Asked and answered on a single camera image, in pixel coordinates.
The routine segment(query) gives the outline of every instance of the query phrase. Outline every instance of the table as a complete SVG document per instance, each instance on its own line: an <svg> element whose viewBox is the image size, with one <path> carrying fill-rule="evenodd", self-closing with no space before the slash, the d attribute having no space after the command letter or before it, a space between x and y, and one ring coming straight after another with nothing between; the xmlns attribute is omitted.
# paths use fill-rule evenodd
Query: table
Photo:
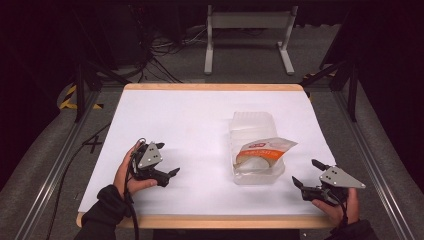
<svg viewBox="0 0 424 240"><path fill-rule="evenodd" d="M272 114L278 135L298 143L284 155L286 170L274 184L239 186L232 181L228 126L235 111ZM140 228L331 227L325 215L302 200L291 181L295 175L305 185L320 185L322 172L311 159L335 164L300 85L126 85L78 210L79 226L98 191L113 181L125 152L141 137L165 143L164 160L156 169L181 170L166 188L133 196ZM133 227L131 219L119 226Z"/></svg>

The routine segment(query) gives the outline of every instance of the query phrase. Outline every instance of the gray floor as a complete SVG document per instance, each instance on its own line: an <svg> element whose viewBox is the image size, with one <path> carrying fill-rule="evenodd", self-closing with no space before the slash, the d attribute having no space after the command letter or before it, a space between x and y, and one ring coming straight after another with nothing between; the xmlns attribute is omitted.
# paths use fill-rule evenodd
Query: gray floor
<svg viewBox="0 0 424 240"><path fill-rule="evenodd" d="M175 77L184 82L205 83L299 83L304 74L315 73L324 57L337 26L319 28L305 27L293 30L289 43L289 54L295 69L294 76L285 74L276 48L278 31L264 31L252 37L240 31L225 31L215 39L213 74L203 74L206 44L198 42L173 55L157 59ZM161 74L154 66L147 68L155 75ZM144 71L143 81L161 82L150 72ZM361 218L371 221L380 239L420 239L424 229L424 196L407 174L365 94L359 89L356 124L351 123L344 110L345 91L333 93L323 79L306 90L311 92L311 101L323 134L339 166L363 181L368 188L360 191ZM67 89L58 96L58 104ZM122 87L116 83L105 83L103 90L93 95L95 103L104 104L103 109L89 111L80 124L74 124L76 111L63 109L60 115L44 130L0 193L0 239L24 236L27 228L25 218L39 214L28 228L28 239L45 239L59 188L56 181L45 196L49 201L38 211L31 207L42 190L49 173L57 162L70 159L81 143L109 123L119 101ZM79 130L68 152L63 146L69 144L70 133ZM358 133L363 137L361 144ZM99 134L103 141L107 129ZM70 165L62 187L59 208L50 239L72 239L78 232L75 220L77 209L84 194L91 172L101 148L83 147ZM370 168L369 160L375 162ZM301 239L323 239L329 229L301 229ZM141 239L150 239L151 230L142 230ZM133 239L131 229L118 229L118 239Z"/></svg>

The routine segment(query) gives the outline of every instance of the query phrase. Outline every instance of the clear plastic box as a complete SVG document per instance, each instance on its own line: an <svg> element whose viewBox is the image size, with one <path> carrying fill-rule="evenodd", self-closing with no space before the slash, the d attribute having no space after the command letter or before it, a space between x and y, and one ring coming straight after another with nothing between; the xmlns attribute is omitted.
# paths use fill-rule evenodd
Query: clear plastic box
<svg viewBox="0 0 424 240"><path fill-rule="evenodd" d="M247 167L234 168L236 157L241 148L248 143L274 138L277 136L274 119L267 112L235 112L230 123L231 142L231 168L233 169L234 182L238 185L263 185L272 184L284 172L285 165L281 159L274 166L263 165L254 158Z"/></svg>

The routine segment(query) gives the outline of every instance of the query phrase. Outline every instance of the metal bar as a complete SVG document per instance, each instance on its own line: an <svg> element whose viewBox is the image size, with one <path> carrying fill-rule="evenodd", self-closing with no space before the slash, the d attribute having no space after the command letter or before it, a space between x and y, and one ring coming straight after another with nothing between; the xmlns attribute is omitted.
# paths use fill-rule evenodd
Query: metal bar
<svg viewBox="0 0 424 240"><path fill-rule="evenodd" d="M88 96L87 105L85 106L88 111L85 111L84 115L81 116L79 122L74 123L66 141L63 145L52 169L50 170L49 175L46 178L46 181L41 187L38 196L36 197L30 211L28 212L27 217L21 225L15 239L16 240L24 240L29 239L35 226L37 225L46 205L58 183L62 174L64 174L64 170L66 165L70 161L70 149L74 145L75 139L81 131L82 126L84 125L85 120L91 110L90 106L95 104L95 101L98 97L98 92L90 92Z"/></svg>
<svg viewBox="0 0 424 240"><path fill-rule="evenodd" d="M384 179L383 174L381 173L380 168L378 167L376 160L374 159L371 150L362 135L361 129L357 123L351 121L349 113L346 111L346 99L343 97L341 92L333 92L333 94L361 150L364 165L377 189L377 193L380 196L381 202L383 203L390 220L392 221L393 227L395 228L399 239L414 240L415 237L393 196L392 190Z"/></svg>

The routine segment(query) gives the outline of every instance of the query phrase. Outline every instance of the person's right hand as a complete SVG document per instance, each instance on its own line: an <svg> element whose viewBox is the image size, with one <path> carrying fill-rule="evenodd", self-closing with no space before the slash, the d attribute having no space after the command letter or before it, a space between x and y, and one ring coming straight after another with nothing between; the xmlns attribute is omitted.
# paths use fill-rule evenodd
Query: person's right hand
<svg viewBox="0 0 424 240"><path fill-rule="evenodd" d="M351 224L351 223L355 223L359 221L359 201L358 201L358 193L356 192L356 188L349 188L349 197L346 202L347 202L347 217L348 217L347 224ZM317 208L321 209L321 211L326 213L329 216L330 221L333 223L335 227L340 226L340 223L343 219L343 210L340 205L333 207L318 199L312 200L312 204L314 204Z"/></svg>

